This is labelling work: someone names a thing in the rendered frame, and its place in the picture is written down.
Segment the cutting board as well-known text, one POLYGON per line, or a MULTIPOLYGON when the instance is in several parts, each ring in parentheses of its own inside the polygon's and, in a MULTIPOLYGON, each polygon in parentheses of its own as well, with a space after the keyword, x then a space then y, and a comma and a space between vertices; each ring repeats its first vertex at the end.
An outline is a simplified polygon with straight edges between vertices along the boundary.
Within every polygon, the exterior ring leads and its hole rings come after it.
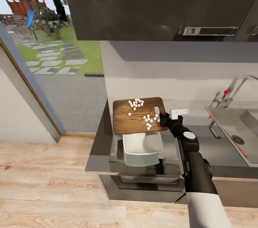
POLYGON ((160 113, 165 117, 166 111, 161 97, 139 98, 144 101, 143 106, 131 106, 136 99, 116 100, 113 102, 113 132, 115 135, 132 134, 141 132, 166 131, 168 127, 161 127, 158 119, 155 119, 155 107, 159 108, 160 113), (136 110, 134 110, 136 108, 136 110), (130 114, 130 115, 129 115, 130 114), (146 122, 147 115, 149 120, 146 122), (150 122, 152 120, 153 122, 150 122), (148 129, 148 125, 150 128, 148 129))

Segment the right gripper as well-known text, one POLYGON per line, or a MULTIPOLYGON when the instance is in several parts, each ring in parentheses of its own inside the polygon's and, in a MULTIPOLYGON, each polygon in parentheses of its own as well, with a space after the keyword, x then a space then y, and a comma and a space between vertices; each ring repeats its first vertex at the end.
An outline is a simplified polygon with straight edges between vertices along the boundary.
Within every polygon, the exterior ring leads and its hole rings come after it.
POLYGON ((169 130, 171 131, 171 129, 172 129, 172 127, 174 125, 176 125, 176 124, 181 124, 182 125, 182 121, 183 121, 183 117, 182 116, 178 116, 177 120, 172 120, 171 118, 169 118, 169 116, 171 116, 170 114, 166 113, 166 115, 167 116, 164 117, 161 113, 159 113, 160 126, 161 127, 168 127, 169 130))

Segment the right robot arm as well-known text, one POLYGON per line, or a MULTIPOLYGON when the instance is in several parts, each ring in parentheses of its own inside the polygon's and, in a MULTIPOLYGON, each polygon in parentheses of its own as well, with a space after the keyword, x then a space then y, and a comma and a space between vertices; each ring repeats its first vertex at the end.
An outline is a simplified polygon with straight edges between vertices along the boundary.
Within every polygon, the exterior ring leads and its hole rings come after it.
POLYGON ((175 137, 175 147, 182 177, 185 179, 190 228, 232 228, 212 181, 209 162, 199 152, 194 133, 183 127, 188 109, 170 110, 167 116, 159 113, 160 126, 168 127, 175 137))

